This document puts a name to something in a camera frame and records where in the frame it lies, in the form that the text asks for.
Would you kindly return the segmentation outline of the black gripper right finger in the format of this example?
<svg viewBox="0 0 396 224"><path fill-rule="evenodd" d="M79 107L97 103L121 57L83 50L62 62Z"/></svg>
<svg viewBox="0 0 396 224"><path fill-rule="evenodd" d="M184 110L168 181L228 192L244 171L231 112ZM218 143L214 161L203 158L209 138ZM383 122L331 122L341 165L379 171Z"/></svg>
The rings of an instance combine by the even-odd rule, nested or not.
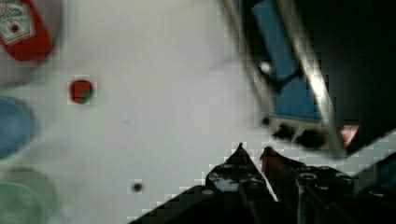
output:
<svg viewBox="0 0 396 224"><path fill-rule="evenodd" d="M339 224L331 204L353 193L354 180L329 166L310 166L272 147L261 154L262 173L297 224Z"/></svg>

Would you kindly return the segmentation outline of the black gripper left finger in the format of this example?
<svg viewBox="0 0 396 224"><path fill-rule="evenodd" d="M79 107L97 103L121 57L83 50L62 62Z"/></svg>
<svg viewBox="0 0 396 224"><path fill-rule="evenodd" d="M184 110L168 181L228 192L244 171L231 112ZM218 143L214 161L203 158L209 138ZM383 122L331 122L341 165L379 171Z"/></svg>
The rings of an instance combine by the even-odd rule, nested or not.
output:
<svg viewBox="0 0 396 224"><path fill-rule="evenodd" d="M277 224L276 212L262 175L239 144L203 185L184 190L129 224Z"/></svg>

